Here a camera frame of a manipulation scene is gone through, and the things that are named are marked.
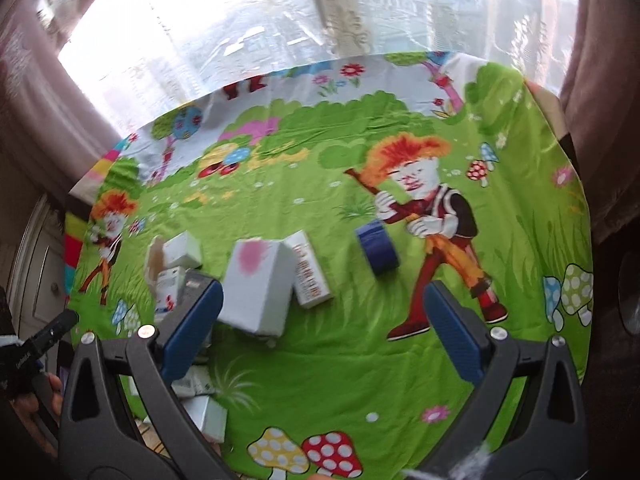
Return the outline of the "white medicine box red figure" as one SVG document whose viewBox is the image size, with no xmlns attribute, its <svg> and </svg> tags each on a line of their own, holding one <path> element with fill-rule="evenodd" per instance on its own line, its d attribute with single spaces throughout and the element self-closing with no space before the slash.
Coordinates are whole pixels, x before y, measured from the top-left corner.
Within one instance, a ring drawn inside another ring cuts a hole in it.
<svg viewBox="0 0 640 480">
<path fill-rule="evenodd" d="M 155 315 L 164 316 L 178 307 L 185 279 L 186 268 L 183 266 L 174 266 L 158 274 L 155 284 Z"/>
</svg>

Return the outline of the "white box pink stain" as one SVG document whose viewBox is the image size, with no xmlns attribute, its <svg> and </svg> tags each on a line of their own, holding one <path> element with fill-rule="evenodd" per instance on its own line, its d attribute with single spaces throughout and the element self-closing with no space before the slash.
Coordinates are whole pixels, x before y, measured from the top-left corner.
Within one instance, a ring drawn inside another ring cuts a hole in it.
<svg viewBox="0 0 640 480">
<path fill-rule="evenodd" d="M 222 281 L 218 321 L 255 336 L 281 337 L 296 268 L 297 256 L 283 240 L 238 240 Z"/>
</svg>

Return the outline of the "black product box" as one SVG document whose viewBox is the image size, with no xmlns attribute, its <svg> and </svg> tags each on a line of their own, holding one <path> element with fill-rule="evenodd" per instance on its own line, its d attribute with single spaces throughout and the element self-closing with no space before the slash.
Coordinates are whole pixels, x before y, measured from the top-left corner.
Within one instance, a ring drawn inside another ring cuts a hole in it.
<svg viewBox="0 0 640 480">
<path fill-rule="evenodd" d="M 213 284 L 215 279 L 200 272 L 199 270 L 190 269 L 186 271 L 186 277 L 184 278 L 184 284 L 182 288 L 181 301 L 184 304 L 190 304 L 190 302 L 197 302 L 206 289 Z"/>
</svg>

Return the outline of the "small white cube box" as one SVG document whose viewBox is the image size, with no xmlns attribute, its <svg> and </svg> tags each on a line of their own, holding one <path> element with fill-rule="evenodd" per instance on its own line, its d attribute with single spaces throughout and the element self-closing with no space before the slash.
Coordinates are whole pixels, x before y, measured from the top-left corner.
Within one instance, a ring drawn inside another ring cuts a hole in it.
<svg viewBox="0 0 640 480">
<path fill-rule="evenodd" d="M 194 396 L 182 400 L 181 404 L 206 440 L 224 443 L 228 411 L 212 396 Z"/>
</svg>

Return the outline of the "narrow white red-text box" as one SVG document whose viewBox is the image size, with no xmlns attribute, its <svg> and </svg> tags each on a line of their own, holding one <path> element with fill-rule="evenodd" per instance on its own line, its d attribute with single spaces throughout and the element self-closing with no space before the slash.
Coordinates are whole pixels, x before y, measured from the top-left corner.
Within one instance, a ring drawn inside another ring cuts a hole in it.
<svg viewBox="0 0 640 480">
<path fill-rule="evenodd" d="M 297 231 L 284 242 L 295 252 L 297 258 L 294 292 L 298 304 L 303 309 L 311 309 L 330 300 L 332 292 L 329 283 L 307 234 Z"/>
</svg>

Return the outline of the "cream dresser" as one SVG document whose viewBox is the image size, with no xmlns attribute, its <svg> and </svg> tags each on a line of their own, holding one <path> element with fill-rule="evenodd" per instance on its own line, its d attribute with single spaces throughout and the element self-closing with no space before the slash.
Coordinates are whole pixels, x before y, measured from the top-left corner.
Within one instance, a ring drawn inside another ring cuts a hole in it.
<svg viewBox="0 0 640 480">
<path fill-rule="evenodd" d="M 17 335 L 27 338 L 65 306 L 61 214 L 40 197 L 24 229 L 9 280 L 8 303 Z"/>
</svg>

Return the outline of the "white ointment box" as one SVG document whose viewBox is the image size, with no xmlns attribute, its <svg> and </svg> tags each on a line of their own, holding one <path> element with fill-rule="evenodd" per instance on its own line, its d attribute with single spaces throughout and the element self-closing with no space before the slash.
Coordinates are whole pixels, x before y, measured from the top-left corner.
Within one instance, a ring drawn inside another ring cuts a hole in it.
<svg viewBox="0 0 640 480">
<path fill-rule="evenodd" d="M 194 396 L 212 396 L 216 388 L 209 376 L 208 368 L 204 365 L 191 366 L 183 378 L 171 383 L 179 399 L 191 399 Z"/>
</svg>

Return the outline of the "white lace curtain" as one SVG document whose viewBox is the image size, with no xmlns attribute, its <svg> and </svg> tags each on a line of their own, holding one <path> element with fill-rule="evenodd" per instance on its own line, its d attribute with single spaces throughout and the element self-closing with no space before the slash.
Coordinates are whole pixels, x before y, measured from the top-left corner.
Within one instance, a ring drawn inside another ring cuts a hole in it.
<svg viewBox="0 0 640 480">
<path fill-rule="evenodd" d="M 247 76 L 450 50 L 559 90 L 578 0 L 94 0 L 58 56 L 120 134 Z"/>
</svg>

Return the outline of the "green cartoon bedsheet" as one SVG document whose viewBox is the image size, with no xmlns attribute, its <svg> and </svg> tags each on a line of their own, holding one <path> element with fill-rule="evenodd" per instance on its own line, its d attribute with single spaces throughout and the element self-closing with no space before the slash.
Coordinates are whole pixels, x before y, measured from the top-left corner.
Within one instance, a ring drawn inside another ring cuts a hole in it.
<svg viewBox="0 0 640 480">
<path fill-rule="evenodd" d="M 515 336 L 588 359 L 588 207 L 536 84 L 447 52 L 323 62 L 229 84 L 132 134 L 93 202 L 70 293 L 85 332 L 153 321 L 149 244 L 189 231 L 222 278 L 238 240 L 304 231 L 332 298 L 292 302 L 284 333 L 219 324 L 208 361 L 222 455 L 247 479 L 397 479 L 471 393 L 421 322 L 419 286 L 506 307 Z M 355 230 L 380 220 L 399 266 L 375 276 Z"/>
</svg>

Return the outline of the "brown curtain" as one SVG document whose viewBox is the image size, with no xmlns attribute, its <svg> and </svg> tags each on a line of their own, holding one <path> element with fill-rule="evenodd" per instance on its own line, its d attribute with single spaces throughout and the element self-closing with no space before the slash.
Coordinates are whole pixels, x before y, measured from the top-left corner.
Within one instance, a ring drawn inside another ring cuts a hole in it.
<svg viewBox="0 0 640 480">
<path fill-rule="evenodd" d="M 1 151 L 61 198 L 119 140 L 58 60 L 96 0 L 1 0 Z"/>
</svg>

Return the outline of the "small dark blue box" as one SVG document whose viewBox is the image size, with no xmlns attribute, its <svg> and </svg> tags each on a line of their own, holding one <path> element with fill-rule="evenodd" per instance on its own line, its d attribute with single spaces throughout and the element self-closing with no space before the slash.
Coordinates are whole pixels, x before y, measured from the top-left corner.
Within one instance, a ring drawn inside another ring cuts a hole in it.
<svg viewBox="0 0 640 480">
<path fill-rule="evenodd" d="M 355 230 L 359 245 L 375 276 L 396 270 L 399 258 L 392 239 L 380 220 L 373 220 Z"/>
</svg>

